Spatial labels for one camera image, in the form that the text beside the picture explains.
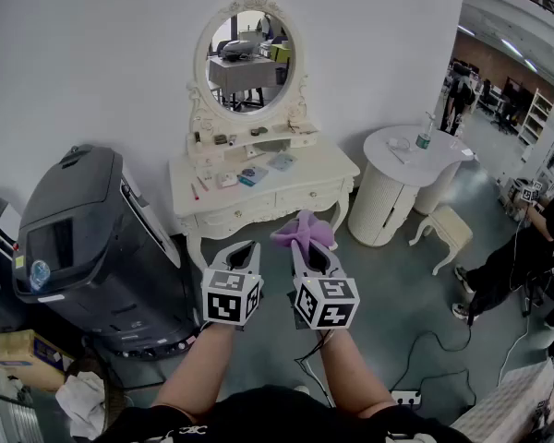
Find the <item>white chair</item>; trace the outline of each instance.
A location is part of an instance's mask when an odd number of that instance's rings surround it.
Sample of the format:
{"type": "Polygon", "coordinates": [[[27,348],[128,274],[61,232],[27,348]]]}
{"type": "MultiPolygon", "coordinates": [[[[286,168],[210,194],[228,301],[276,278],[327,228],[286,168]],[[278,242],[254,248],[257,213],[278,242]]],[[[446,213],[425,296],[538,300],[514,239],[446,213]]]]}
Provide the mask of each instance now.
{"type": "Polygon", "coordinates": [[[450,254],[433,269],[433,275],[437,276],[440,268],[452,262],[460,250],[470,242],[473,234],[465,221],[451,207],[445,205],[428,215],[418,225],[415,239],[409,241],[408,244],[415,245],[422,234],[427,236],[433,229],[437,232],[440,240],[450,247],[450,254]]]}

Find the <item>marker cube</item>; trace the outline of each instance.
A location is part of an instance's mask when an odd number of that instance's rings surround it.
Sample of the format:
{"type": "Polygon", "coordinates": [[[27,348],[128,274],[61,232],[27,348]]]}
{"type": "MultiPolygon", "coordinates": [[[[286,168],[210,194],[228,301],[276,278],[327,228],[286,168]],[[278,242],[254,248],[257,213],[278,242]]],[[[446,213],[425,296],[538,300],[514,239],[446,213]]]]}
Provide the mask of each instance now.
{"type": "Polygon", "coordinates": [[[355,280],[296,279],[295,309],[311,329],[348,329],[359,306],[355,280]]]}
{"type": "Polygon", "coordinates": [[[205,269],[203,319],[244,325],[259,306],[261,277],[232,270],[205,269]]]}

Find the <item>white wall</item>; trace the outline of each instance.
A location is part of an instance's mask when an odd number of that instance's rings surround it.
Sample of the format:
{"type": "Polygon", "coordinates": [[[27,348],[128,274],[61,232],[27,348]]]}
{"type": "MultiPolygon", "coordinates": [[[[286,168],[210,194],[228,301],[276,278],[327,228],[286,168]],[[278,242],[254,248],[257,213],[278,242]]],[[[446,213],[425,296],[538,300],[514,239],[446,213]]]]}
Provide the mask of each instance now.
{"type": "MultiPolygon", "coordinates": [[[[169,224],[195,45],[231,1],[0,0],[0,194],[22,210],[70,146],[94,142],[169,224]]],[[[370,130],[433,110],[462,0],[276,1],[304,36],[310,111],[360,167],[370,130]]]]}

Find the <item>human hand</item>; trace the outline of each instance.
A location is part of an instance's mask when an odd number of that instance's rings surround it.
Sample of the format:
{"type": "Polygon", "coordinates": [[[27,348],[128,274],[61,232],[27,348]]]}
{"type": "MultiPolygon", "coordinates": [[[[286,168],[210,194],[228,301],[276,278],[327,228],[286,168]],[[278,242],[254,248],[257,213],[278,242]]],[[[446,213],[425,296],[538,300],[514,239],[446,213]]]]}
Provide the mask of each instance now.
{"type": "Polygon", "coordinates": [[[521,194],[517,194],[513,199],[513,206],[516,209],[526,209],[529,204],[521,198],[521,194]]]}

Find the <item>cardboard box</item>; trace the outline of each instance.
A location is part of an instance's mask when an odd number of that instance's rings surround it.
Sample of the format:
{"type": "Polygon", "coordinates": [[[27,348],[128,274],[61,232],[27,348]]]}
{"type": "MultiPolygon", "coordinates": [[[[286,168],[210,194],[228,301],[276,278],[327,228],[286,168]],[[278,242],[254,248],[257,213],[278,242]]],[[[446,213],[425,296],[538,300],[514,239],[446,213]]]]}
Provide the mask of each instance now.
{"type": "Polygon", "coordinates": [[[72,361],[32,329],[0,333],[0,367],[29,387],[55,392],[64,385],[72,361]]]}

